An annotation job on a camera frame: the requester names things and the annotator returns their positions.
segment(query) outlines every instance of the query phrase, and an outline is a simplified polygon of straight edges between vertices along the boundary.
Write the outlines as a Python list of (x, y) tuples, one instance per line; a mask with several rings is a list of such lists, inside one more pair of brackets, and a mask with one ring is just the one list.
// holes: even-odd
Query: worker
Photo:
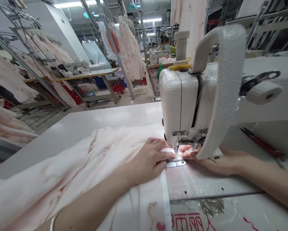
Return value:
[[(133, 186), (158, 177), (166, 167), (166, 160), (175, 158), (171, 152), (160, 152), (166, 147), (169, 146), (165, 140), (149, 138), (133, 160), (118, 167), (35, 231), (50, 230), (51, 221), (55, 231), (95, 230), (122, 195)], [(181, 147), (183, 158), (193, 159), (218, 174), (240, 175), (288, 207), (288, 171), (243, 151), (221, 149), (224, 156), (220, 159), (198, 160), (199, 149), (189, 148), (188, 145)]]
[(176, 54), (176, 47), (170, 46), (170, 39), (164, 35), (160, 36), (162, 48), (160, 50), (171, 50), (172, 55)]

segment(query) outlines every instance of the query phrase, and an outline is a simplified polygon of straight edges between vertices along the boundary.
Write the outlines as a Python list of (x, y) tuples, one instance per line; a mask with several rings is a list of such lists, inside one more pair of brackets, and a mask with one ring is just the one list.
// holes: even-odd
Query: red stool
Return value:
[(124, 87), (120, 78), (118, 78), (116, 80), (110, 79), (108, 81), (109, 81), (111, 88), (114, 92), (120, 92), (121, 94), (124, 94), (125, 87)]
[(147, 81), (145, 77), (141, 80), (141, 85), (147, 85)]

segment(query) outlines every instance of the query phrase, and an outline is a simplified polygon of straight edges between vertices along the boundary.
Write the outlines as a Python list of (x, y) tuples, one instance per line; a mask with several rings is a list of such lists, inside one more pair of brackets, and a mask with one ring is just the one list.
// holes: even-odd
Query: bracelet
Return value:
[(64, 208), (65, 208), (65, 206), (62, 207), (62, 208), (54, 215), (54, 217), (52, 217), (52, 219), (51, 219), (51, 224), (50, 224), (50, 231), (54, 231), (54, 223), (55, 223), (55, 220), (56, 220), (56, 218), (58, 217), (58, 215), (61, 213), (61, 211), (62, 211)]

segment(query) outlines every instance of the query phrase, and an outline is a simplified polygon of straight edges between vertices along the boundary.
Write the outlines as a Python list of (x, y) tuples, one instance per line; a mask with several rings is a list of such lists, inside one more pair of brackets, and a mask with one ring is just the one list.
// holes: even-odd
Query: hand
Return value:
[(224, 156), (220, 157), (220, 159), (198, 160), (196, 155), (200, 151), (200, 147), (196, 151), (188, 150), (189, 148), (192, 148), (192, 146), (184, 145), (180, 148), (182, 158), (195, 160), (209, 170), (222, 175), (239, 174), (243, 166), (251, 164), (250, 162), (254, 158), (252, 155), (243, 151), (221, 149)]
[(134, 159), (125, 166), (132, 185), (144, 184), (161, 174), (166, 167), (166, 160), (175, 158), (172, 152), (160, 152), (167, 147), (169, 145), (163, 139), (149, 138), (146, 141)]

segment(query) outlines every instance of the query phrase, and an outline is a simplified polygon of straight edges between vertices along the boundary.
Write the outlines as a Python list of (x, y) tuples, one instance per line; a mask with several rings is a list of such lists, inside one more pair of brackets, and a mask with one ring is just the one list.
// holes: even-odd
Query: yellow table edge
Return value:
[(60, 78), (60, 79), (53, 79), (51, 80), (52, 82), (59, 82), (59, 81), (66, 81), (66, 80), (74, 80), (74, 79), (83, 79), (83, 78), (89, 78), (89, 77), (96, 77), (96, 76), (101, 76), (101, 75), (106, 75), (106, 74), (113, 74), (119, 70), (119, 67), (116, 68), (115, 70), (111, 72), (103, 72), (103, 73), (98, 73), (98, 74), (92, 74), (92, 75), (85, 75), (85, 76), (74, 76), (74, 77), (67, 77), (67, 78)]

